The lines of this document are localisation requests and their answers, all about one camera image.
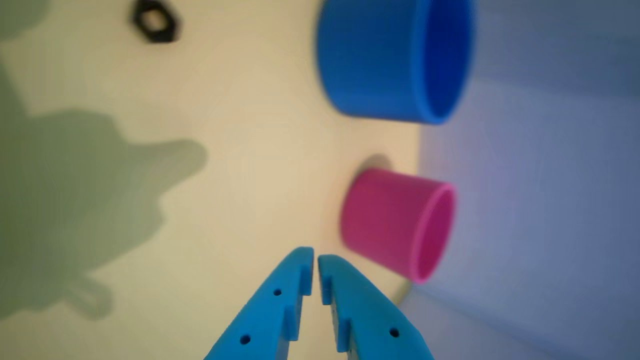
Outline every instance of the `blue cup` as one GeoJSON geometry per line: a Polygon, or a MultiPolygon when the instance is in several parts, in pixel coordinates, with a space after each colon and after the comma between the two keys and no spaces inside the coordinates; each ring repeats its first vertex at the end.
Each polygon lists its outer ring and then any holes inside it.
{"type": "Polygon", "coordinates": [[[326,0],[317,33],[324,89],[341,112],[441,124],[472,52],[471,0],[326,0]]]}

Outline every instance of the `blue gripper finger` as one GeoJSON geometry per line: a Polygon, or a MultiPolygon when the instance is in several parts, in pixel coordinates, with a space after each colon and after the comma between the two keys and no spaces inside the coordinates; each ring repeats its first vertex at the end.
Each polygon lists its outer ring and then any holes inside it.
{"type": "Polygon", "coordinates": [[[311,295],[314,250],[299,247],[276,267],[205,360],[286,360],[298,340],[302,295],[311,295]]]}
{"type": "Polygon", "coordinates": [[[322,255],[318,272],[338,352],[349,360],[433,360],[420,332],[351,263],[322,255]]]}

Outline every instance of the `cylindrical container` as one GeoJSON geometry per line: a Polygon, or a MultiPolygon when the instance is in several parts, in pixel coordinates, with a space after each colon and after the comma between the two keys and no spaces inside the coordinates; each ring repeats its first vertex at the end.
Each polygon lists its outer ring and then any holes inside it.
{"type": "Polygon", "coordinates": [[[455,207],[450,184],[369,169],[351,185],[340,230],[351,250],[421,284],[444,253],[455,207]]]}
{"type": "Polygon", "coordinates": [[[467,79],[471,0],[326,0],[317,32],[324,89],[341,112],[441,124],[467,79]]]}

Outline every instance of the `pink cup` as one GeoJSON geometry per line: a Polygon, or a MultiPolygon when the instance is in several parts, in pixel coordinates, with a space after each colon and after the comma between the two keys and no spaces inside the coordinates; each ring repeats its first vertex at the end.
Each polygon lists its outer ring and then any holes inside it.
{"type": "Polygon", "coordinates": [[[342,208],[342,238],[351,250],[422,284],[449,239],[456,207],[451,184],[369,169],[342,208]]]}

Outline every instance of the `blue-gray wall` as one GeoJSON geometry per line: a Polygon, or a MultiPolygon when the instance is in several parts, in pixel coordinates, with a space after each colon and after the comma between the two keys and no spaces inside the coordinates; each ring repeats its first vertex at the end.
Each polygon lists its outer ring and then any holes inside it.
{"type": "Polygon", "coordinates": [[[422,175],[460,208],[420,291],[558,359],[640,358],[637,19],[637,1],[480,1],[461,108],[423,130],[422,175]]]}

